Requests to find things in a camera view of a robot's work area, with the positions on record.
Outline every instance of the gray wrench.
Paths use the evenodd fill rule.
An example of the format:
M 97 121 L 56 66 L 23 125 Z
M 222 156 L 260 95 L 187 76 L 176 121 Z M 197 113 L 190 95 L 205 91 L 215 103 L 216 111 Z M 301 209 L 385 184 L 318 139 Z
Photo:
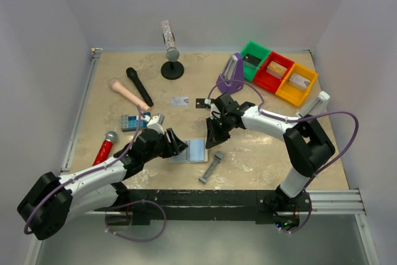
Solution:
M 215 169 L 215 167 L 217 166 L 217 164 L 219 164 L 222 160 L 223 157 L 225 156 L 224 153 L 217 151 L 215 153 L 215 156 L 213 157 L 213 162 L 211 163 L 211 165 L 208 167 L 208 169 L 206 170 L 206 172 L 204 173 L 204 175 L 202 177 L 199 178 L 199 181 L 201 181 L 202 183 L 206 184 L 207 183 L 207 179 L 208 177 L 210 177 L 212 171 Z

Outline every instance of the black handle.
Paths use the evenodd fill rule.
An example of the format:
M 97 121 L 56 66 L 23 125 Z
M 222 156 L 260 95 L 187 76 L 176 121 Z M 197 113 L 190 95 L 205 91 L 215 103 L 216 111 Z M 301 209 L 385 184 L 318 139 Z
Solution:
M 148 92 L 146 91 L 145 87 L 143 86 L 141 80 L 138 78 L 138 73 L 133 69 L 133 68 L 127 68 L 125 71 L 127 73 L 127 77 L 131 79 L 131 81 L 134 83 L 135 87 L 141 94 L 143 100 L 149 107 L 153 106 L 153 101 L 151 100 Z

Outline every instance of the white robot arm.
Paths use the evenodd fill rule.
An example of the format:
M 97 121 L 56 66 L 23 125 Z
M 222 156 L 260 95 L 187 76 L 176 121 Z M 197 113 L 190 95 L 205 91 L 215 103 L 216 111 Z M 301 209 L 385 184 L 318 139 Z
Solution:
M 127 144 L 101 164 L 58 177 L 52 172 L 43 174 L 17 208 L 37 239 L 51 237 L 74 217 L 123 202 L 128 191 L 121 181 L 142 171 L 154 158 L 169 158 L 185 150 L 187 144 L 171 128 L 163 129 L 163 120 L 161 114 L 152 117 L 132 147 Z
M 287 119 L 296 120 L 298 117 L 259 111 L 258 106 L 250 102 L 239 105 L 228 93 L 213 101 L 207 99 L 206 102 L 211 102 L 211 117 L 207 118 L 207 148 L 229 139 L 229 131 L 238 127 L 256 130 L 285 142 L 292 169 L 279 189 L 290 199 L 302 192 L 316 170 L 335 153 L 335 147 L 317 120 L 289 123 Z M 319 109 L 325 109 L 326 105 L 323 102 L 320 104 Z M 320 112 L 318 106 L 312 103 L 309 106 L 311 112 Z

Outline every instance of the orange bin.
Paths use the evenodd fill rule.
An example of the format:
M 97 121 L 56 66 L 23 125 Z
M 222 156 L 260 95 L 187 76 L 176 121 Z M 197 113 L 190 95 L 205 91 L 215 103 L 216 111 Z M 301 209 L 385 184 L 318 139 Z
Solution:
M 297 73 L 302 77 L 310 80 L 310 84 L 305 91 L 299 90 L 298 88 L 288 83 L 293 73 Z M 308 96 L 308 94 L 310 93 L 310 90 L 313 87 L 314 82 L 316 82 L 317 77 L 318 73 L 316 73 L 315 71 L 311 71 L 308 68 L 305 68 L 303 65 L 300 65 L 299 63 L 294 63 L 293 66 L 289 69 L 288 74 L 283 78 L 283 81 L 276 91 L 276 95 L 281 97 L 282 99 L 285 99 L 287 102 L 293 104 L 294 106 L 300 107 L 306 96 Z

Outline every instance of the beige tabletop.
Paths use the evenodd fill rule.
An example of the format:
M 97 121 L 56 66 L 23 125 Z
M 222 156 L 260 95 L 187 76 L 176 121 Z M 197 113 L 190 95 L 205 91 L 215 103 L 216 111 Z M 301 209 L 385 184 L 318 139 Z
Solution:
M 281 54 L 314 70 L 309 53 Z M 111 153 L 121 150 L 132 138 L 133 132 L 121 131 L 120 116 L 137 115 L 136 107 L 108 87 L 110 79 L 119 79 L 140 97 L 125 74 L 128 67 L 134 67 L 154 102 L 152 115 L 165 115 L 164 128 L 173 128 L 181 140 L 205 138 L 205 119 L 209 117 L 209 112 L 196 109 L 195 99 L 207 97 L 229 57 L 230 53 L 182 53 L 179 61 L 185 66 L 185 73 L 180 79 L 169 81 L 160 73 L 161 65 L 166 61 L 163 52 L 104 52 L 91 82 L 71 172 L 92 165 L 107 131 L 114 130 L 119 137 Z M 265 99 L 264 109 L 295 115 L 296 107 L 263 89 L 258 90 Z M 320 90 L 317 81 L 303 104 L 316 97 Z M 219 95 L 220 92 L 216 89 L 212 97 Z M 189 97 L 189 106 L 171 107 L 170 98 L 176 96 Z M 258 95 L 247 86 L 232 97 L 240 104 L 244 101 L 260 103 Z M 319 121 L 331 141 L 336 144 L 329 118 L 324 117 Z M 156 158 L 147 163 L 142 172 L 124 183 L 130 189 L 275 189 L 291 168 L 284 143 L 263 133 L 240 128 L 232 130 L 230 135 L 228 141 L 208 151 L 206 163 L 170 164 L 168 159 Z M 198 178 L 207 170 L 218 150 L 225 153 L 225 158 L 204 185 Z M 348 189 L 341 161 L 322 172 L 310 185 L 310 189 Z

